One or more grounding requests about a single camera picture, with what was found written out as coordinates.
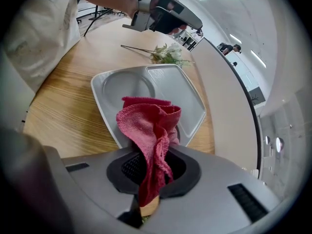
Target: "white flower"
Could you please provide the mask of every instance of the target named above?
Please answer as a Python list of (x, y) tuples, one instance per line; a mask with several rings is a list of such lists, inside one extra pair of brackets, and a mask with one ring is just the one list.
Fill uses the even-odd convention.
[(180, 48), (178, 43), (173, 43), (171, 46), (167, 49), (168, 53), (171, 54), (171, 56), (176, 60), (182, 60), (182, 49)]
[(176, 42), (171, 44), (171, 46), (168, 48), (168, 52), (175, 52), (175, 51), (177, 51), (177, 52), (181, 52), (182, 51), (180, 46), (179, 46), (179, 44), (176, 43)]
[(159, 53), (159, 54), (157, 54), (159, 57), (161, 57), (161, 58), (165, 58), (166, 57), (166, 53), (164, 53), (164, 52), (161, 52), (161, 53)]
[(182, 60), (182, 54), (181, 54), (181, 52), (175, 51), (175, 52), (171, 52), (170, 54), (171, 54), (171, 56), (172, 56), (173, 59)]

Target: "black edge trim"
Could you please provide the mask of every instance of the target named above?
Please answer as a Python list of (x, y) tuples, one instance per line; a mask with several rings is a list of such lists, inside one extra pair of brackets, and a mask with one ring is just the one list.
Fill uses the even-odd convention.
[(195, 159), (173, 147), (169, 147), (168, 152), (182, 159), (186, 164), (186, 170), (180, 178), (160, 189), (159, 197), (162, 199), (179, 197), (187, 194), (198, 183), (201, 177), (201, 169), (199, 163)]
[(259, 170), (259, 175), (258, 175), (258, 178), (260, 176), (260, 167), (261, 167), (261, 135), (260, 135), (260, 128), (259, 128), (259, 124), (258, 124), (258, 119), (257, 119), (257, 114), (255, 113), (255, 110), (254, 110), (254, 106), (253, 106), (253, 103), (252, 103), (252, 100), (250, 98), (250, 95), (243, 83), (243, 81), (241, 80), (241, 78), (239, 77), (238, 73), (236, 72), (236, 70), (233, 68), (233, 66), (230, 64), (230, 62), (226, 59), (226, 57), (221, 53), (220, 50), (217, 49), (217, 47), (215, 47), (207, 38), (203, 38), (202, 40), (206, 40), (208, 43), (211, 44), (211, 46), (217, 50), (219, 52), (219, 54), (222, 56), (222, 58), (226, 61), (226, 63), (229, 65), (230, 69), (233, 71), (234, 75), (236, 76), (238, 82), (240, 83), (244, 93), (245, 93), (245, 96), (247, 98), (247, 101), (249, 103), (249, 106), (250, 106), (250, 110), (252, 112), (252, 115), (253, 115), (253, 122), (254, 122), (254, 126), (255, 126), (255, 132), (256, 132), (256, 135), (257, 135), (257, 146), (258, 146), (258, 154), (257, 154), (257, 169)]

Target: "black vent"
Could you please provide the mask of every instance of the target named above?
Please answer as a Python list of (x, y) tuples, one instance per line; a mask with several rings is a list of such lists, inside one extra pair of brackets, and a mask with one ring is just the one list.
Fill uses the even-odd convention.
[(134, 158), (125, 162), (121, 170), (132, 182), (140, 185), (146, 176), (146, 161), (144, 155), (142, 153), (137, 154)]
[(84, 168), (89, 167), (89, 165), (84, 162), (84, 163), (79, 163), (79, 164), (75, 164), (75, 165), (70, 165), (70, 166), (66, 166), (66, 169), (69, 173), (73, 172), (73, 171), (78, 171)]
[(257, 222), (268, 213), (242, 184), (232, 185), (228, 188), (252, 223)]

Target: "red towel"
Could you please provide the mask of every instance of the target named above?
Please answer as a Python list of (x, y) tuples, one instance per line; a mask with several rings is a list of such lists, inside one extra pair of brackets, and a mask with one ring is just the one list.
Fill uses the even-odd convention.
[(120, 130), (143, 152), (146, 177), (139, 188), (139, 204), (149, 204), (166, 185), (165, 175), (173, 181), (165, 161), (170, 143), (179, 144), (176, 125), (181, 109), (170, 101), (144, 97), (124, 97), (123, 110), (117, 114)]

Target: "gray plastic tray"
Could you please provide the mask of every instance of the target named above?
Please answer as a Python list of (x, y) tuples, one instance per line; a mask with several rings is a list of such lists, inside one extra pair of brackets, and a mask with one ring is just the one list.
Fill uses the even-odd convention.
[(169, 100), (182, 109), (178, 123), (180, 144), (187, 146), (206, 115), (205, 105), (196, 88), (182, 69), (173, 64), (127, 68), (98, 74), (91, 87), (99, 111), (120, 148), (131, 141), (118, 128), (117, 113), (125, 96)]

